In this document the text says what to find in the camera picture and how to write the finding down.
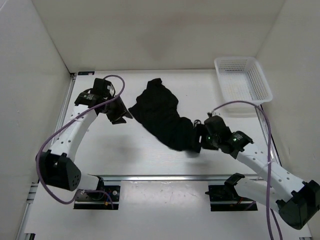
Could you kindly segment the black shorts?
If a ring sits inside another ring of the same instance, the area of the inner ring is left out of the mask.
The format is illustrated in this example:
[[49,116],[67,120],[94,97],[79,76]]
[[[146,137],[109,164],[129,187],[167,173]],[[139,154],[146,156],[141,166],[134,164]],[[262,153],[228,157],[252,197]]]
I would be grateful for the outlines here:
[[192,150],[193,123],[177,111],[179,100],[160,78],[148,81],[146,89],[128,110],[150,134],[176,151]]

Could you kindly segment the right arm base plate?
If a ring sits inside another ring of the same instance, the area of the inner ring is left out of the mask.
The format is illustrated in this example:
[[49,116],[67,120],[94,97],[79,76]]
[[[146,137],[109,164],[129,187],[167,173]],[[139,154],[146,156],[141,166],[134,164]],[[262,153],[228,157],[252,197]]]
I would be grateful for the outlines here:
[[209,185],[205,192],[209,196],[211,212],[257,211],[257,204],[250,198],[240,197],[225,185]]

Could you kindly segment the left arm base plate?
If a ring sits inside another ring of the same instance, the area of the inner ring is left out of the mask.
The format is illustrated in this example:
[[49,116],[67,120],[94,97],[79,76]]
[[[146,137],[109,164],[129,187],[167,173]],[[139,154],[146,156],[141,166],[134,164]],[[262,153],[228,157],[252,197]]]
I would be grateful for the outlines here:
[[106,210],[119,209],[121,186],[119,183],[105,181],[98,187],[100,192],[84,193],[77,196],[74,210]]

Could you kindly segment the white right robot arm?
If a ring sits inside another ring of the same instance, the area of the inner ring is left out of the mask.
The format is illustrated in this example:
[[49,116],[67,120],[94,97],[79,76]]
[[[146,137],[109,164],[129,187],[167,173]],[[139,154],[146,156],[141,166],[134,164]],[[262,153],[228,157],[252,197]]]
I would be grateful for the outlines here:
[[232,132],[222,117],[211,115],[193,123],[199,149],[221,151],[246,165],[266,184],[234,173],[225,182],[224,193],[230,200],[246,197],[277,212],[295,230],[301,230],[320,210],[320,185],[304,181],[270,160],[270,151],[262,151],[244,132]]

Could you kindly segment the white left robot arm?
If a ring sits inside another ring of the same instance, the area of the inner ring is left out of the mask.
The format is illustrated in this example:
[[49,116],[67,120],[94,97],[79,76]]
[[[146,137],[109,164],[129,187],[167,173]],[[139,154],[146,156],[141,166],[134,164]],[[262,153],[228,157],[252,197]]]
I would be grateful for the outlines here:
[[112,125],[125,124],[126,119],[132,118],[120,95],[106,77],[96,78],[91,88],[78,95],[69,122],[58,131],[48,150],[36,157],[36,170],[43,186],[71,192],[84,190],[93,200],[103,198],[105,188],[100,177],[82,172],[75,164],[75,157],[98,115],[106,115]]

